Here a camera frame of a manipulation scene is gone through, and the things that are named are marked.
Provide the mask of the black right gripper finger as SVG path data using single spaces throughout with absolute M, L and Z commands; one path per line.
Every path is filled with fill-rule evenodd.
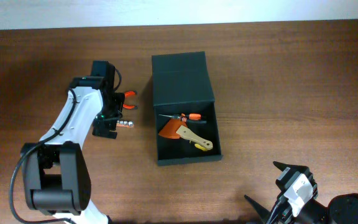
M 251 204 L 253 209 L 257 212 L 262 223 L 266 223 L 269 219 L 270 212 L 265 207 L 261 206 L 261 204 L 257 203 L 255 200 L 250 198 L 249 196 L 244 195 L 244 198 Z
M 286 168 L 295 169 L 299 172 L 304 172 L 306 170 L 306 166 L 285 164 L 285 163 L 278 162 L 278 161 L 273 161 L 273 165 L 281 171 L 284 171 Z

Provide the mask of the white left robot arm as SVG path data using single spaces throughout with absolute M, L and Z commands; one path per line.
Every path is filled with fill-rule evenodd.
M 88 76 L 75 77 L 52 127 L 38 142 L 25 143 L 15 170 L 22 171 L 29 209 L 48 215 L 47 223 L 110 223 L 91 201 L 91 179 L 83 157 L 88 133 L 114 139 L 124 94 L 121 74 L 108 61 L 95 60 Z

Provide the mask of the yellow black screwdriver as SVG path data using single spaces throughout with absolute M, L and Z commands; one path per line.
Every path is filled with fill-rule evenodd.
M 198 143 L 195 143 L 195 142 L 190 141 L 190 144 L 194 145 L 195 148 L 200 149 L 200 150 L 202 150 L 202 151 L 208 151 L 205 147 L 201 146 L 201 145 L 198 144 Z

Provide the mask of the orange socket rail with sockets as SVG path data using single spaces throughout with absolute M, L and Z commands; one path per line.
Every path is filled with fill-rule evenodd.
M 123 127 L 123 128 L 133 128 L 134 122 L 126 121 L 126 120 L 117 120 L 116 126 Z

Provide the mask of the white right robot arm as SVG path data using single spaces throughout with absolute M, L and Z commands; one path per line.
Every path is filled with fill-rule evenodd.
M 318 185 L 307 166 L 273 162 L 282 173 L 275 184 L 280 189 L 270 210 L 245 195 L 262 223 L 358 224 L 358 194 L 334 197 L 328 206 L 317 201 Z

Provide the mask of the orange black needle-nose pliers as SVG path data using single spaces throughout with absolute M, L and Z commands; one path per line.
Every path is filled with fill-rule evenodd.
M 177 119 L 188 124 L 207 123 L 206 117 L 198 113 L 190 113 L 190 114 L 182 113 L 182 114 L 174 114 L 174 115 L 160 114 L 160 116 L 168 117 L 171 119 Z

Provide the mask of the orange scraper with wooden handle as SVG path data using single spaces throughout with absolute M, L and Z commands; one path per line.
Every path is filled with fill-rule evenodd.
M 185 139 L 205 147 L 208 151 L 213 149 L 213 143 L 201 138 L 187 127 L 185 122 L 177 119 L 170 119 L 168 123 L 158 132 L 158 135 L 167 139 Z

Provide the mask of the red black diagonal cutters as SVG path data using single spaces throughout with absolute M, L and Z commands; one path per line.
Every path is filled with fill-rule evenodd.
M 137 96 L 137 92 L 135 90 L 126 91 L 124 93 L 124 104 L 123 108 L 126 110 L 137 110 L 138 106 L 133 104 L 133 98 Z

